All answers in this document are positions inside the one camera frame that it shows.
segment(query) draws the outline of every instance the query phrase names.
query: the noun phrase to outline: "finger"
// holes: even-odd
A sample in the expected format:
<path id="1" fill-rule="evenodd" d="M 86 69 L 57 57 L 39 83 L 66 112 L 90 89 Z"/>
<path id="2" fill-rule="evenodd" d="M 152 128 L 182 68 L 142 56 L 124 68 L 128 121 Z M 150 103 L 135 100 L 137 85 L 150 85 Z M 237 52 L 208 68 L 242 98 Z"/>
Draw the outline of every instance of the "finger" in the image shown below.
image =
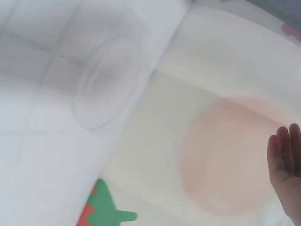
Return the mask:
<path id="1" fill-rule="evenodd" d="M 290 145 L 293 169 L 297 177 L 301 177 L 301 132 L 297 124 L 290 126 Z"/>
<path id="2" fill-rule="evenodd" d="M 285 170 L 288 173 L 293 172 L 292 158 L 290 153 L 290 138 L 286 127 L 280 127 L 276 132 L 281 145 L 281 157 L 284 163 Z"/>
<path id="3" fill-rule="evenodd" d="M 272 135 L 269 138 L 268 150 L 268 167 L 269 167 L 269 179 L 277 192 L 281 185 L 290 177 L 285 170 L 284 163 L 281 157 L 281 145 L 279 138 L 276 135 Z"/>

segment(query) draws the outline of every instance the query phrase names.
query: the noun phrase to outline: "white surface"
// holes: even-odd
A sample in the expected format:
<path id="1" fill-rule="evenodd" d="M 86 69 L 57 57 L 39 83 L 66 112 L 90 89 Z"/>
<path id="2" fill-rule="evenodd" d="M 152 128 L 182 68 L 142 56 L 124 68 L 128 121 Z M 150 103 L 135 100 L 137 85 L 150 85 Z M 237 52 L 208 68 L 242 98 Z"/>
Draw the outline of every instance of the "white surface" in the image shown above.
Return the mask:
<path id="1" fill-rule="evenodd" d="M 140 1 L 0 0 L 1 225 L 76 224 L 106 156 L 185 14 L 188 6 L 181 1 L 160 2 L 165 11 L 158 14 L 160 23 L 145 24 L 140 12 L 148 5 Z M 158 7 L 158 2 L 149 4 Z M 177 11 L 169 10 L 173 6 Z M 148 19 L 156 18 L 153 10 Z M 91 124 L 78 123 L 72 106 L 87 66 L 101 62 L 95 56 L 113 38 L 139 42 L 148 51 L 140 56 L 138 72 L 114 74 L 110 89 L 116 96 L 107 102 L 100 93 L 94 99 L 94 109 L 119 107 L 106 112 L 110 123 L 92 132 Z M 119 50 L 109 51 L 107 65 L 117 69 L 120 62 L 113 56 Z M 122 89 L 131 95 L 120 99 Z M 95 127 L 99 121 L 92 121 Z"/>
<path id="2" fill-rule="evenodd" d="M 219 10 L 192 9 L 101 175 L 130 193 L 124 209 L 145 214 L 151 204 L 195 226 L 291 225 L 271 187 L 258 211 L 223 218 L 202 210 L 183 192 L 177 151 L 193 116 L 221 97 L 263 99 L 280 107 L 287 123 L 301 122 L 300 59 L 299 47 L 263 27 Z M 131 206 L 137 198 L 143 202 Z"/>

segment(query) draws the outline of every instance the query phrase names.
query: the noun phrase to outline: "white tile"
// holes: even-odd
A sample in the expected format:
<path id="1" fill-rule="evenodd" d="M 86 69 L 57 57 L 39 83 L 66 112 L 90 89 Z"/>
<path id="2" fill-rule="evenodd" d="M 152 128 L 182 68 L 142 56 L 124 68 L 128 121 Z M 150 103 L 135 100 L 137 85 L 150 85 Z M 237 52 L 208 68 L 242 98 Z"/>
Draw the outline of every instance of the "white tile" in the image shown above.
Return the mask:
<path id="1" fill-rule="evenodd" d="M 0 218 L 1 223 L 13 226 L 16 217 L 16 159 L 19 137 L 0 137 Z"/>
<path id="2" fill-rule="evenodd" d="M 79 59 L 90 57 L 111 39 L 125 10 L 120 0 L 88 0 L 66 35 L 62 52 Z"/>
<path id="3" fill-rule="evenodd" d="M 22 0 L 9 29 L 39 43 L 53 46 L 80 0 Z"/>
<path id="4" fill-rule="evenodd" d="M 141 1 L 141 0 L 126 0 L 131 9 L 135 12 L 139 20 L 147 25 L 151 19 L 157 16 L 157 11 L 160 10 L 161 5 L 166 0 L 152 0 L 152 1 Z"/>
<path id="5" fill-rule="evenodd" d="M 0 130 L 21 130 L 47 54 L 18 40 L 0 42 Z"/>
<path id="6" fill-rule="evenodd" d="M 41 86 L 32 111 L 30 131 L 62 132 L 79 130 L 72 115 L 72 103 L 82 68 L 57 56 Z"/>
<path id="7" fill-rule="evenodd" d="M 0 26 L 10 14 L 17 0 L 0 0 Z"/>
<path id="8" fill-rule="evenodd" d="M 27 138 L 17 193 L 23 224 L 75 225 L 108 151 L 85 131 Z"/>
<path id="9" fill-rule="evenodd" d="M 147 24 L 156 46 L 164 48 L 169 43 L 187 8 L 181 0 L 165 0 L 156 8 L 154 16 Z"/>
<path id="10" fill-rule="evenodd" d="M 17 168 L 19 143 L 19 137 L 0 136 L 0 183 L 12 178 Z"/>

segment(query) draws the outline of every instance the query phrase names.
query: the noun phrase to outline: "red shape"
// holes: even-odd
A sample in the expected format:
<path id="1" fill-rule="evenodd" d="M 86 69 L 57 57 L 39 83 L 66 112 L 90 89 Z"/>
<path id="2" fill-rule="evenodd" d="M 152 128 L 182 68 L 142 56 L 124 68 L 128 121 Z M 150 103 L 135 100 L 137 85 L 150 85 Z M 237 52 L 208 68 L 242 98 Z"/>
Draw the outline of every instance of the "red shape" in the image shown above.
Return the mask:
<path id="1" fill-rule="evenodd" d="M 88 222 L 88 216 L 91 213 L 93 213 L 94 211 L 95 211 L 95 209 L 89 203 L 87 203 L 80 218 L 79 218 L 79 222 L 77 223 L 77 226 L 92 226 Z"/>

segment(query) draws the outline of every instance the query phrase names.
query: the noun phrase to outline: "pink circular shape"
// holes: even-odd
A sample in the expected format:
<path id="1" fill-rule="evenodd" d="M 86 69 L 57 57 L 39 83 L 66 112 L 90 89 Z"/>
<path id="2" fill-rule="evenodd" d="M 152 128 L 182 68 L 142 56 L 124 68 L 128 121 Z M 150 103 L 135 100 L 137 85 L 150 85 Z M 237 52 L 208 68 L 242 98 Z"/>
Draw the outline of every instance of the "pink circular shape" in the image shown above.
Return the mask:
<path id="1" fill-rule="evenodd" d="M 256 98 L 214 102 L 192 122 L 183 141 L 179 164 L 188 196 L 222 216 L 261 208 L 272 192 L 267 140 L 284 121 L 278 109 Z"/>

